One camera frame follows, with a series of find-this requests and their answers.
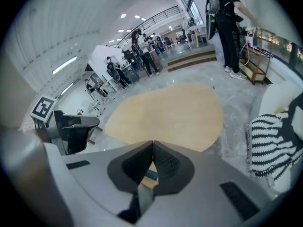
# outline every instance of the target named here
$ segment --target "wooden table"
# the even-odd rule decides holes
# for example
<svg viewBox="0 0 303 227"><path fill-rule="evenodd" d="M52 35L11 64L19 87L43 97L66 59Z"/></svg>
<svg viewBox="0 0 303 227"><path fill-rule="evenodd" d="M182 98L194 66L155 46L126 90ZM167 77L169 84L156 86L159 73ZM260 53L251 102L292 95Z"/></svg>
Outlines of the wooden table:
<svg viewBox="0 0 303 227"><path fill-rule="evenodd" d="M214 89L178 84L128 98L105 132L128 144L159 140L202 152L220 136L223 119Z"/></svg>

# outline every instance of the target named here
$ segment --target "black slot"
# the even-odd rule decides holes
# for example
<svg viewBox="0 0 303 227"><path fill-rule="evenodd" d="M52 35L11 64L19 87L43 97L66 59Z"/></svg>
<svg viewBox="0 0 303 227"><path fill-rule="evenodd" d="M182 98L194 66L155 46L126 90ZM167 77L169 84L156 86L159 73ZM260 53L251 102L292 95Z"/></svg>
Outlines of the black slot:
<svg viewBox="0 0 303 227"><path fill-rule="evenodd" d="M220 186L244 221L260 211L235 183L228 182Z"/></svg>
<svg viewBox="0 0 303 227"><path fill-rule="evenodd" d="M82 166L86 166L86 165L89 165L89 164L90 163L88 161L78 161L78 162L66 164L66 166L69 170L72 170L72 169L79 168L79 167L82 167Z"/></svg>

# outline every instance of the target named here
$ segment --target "shoe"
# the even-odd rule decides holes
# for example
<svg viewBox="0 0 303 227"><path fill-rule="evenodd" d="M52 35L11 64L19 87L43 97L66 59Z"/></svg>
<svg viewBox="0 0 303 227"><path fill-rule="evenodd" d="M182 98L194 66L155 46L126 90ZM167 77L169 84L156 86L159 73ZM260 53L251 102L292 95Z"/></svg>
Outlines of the shoe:
<svg viewBox="0 0 303 227"><path fill-rule="evenodd" d="M229 67L229 66L226 66L226 67L225 67L225 71L226 71L226 72L231 72L231 71L232 71L232 68Z"/></svg>
<svg viewBox="0 0 303 227"><path fill-rule="evenodd" d="M236 78L236 79L239 79L239 80L246 80L247 79L247 76L243 75L241 72L234 73L233 71L231 71L229 75L230 75L231 78Z"/></svg>

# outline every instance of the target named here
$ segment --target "wooden step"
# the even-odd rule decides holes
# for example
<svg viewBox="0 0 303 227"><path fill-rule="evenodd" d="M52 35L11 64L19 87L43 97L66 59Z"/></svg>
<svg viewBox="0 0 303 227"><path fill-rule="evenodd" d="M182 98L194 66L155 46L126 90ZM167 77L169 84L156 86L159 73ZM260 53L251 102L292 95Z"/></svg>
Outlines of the wooden step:
<svg viewBox="0 0 303 227"><path fill-rule="evenodd" d="M215 53L209 54L209 55L204 55L204 56L189 59L187 61L181 61L177 64L169 66L168 67L168 72L178 70L178 69L181 69L181 68L185 68L185 67L188 67L188 66L193 66L193 65L200 64L200 63L209 62L209 61L216 61L216 60L217 60L217 58L216 58Z"/></svg>
<svg viewBox="0 0 303 227"><path fill-rule="evenodd" d="M168 66L172 66L172 65L175 65L175 64L180 63L182 61L187 61L187 60L190 60L190 59L194 59L194 58L198 58L198 57L201 57L201 56L204 56L204 55L210 55L210 54L214 54L214 53L215 53L215 50L213 50L213 49L209 50L209 51L205 51L205 52L199 52L199 53L196 53L196 54L187 55L187 56L169 61L167 64L168 64Z"/></svg>

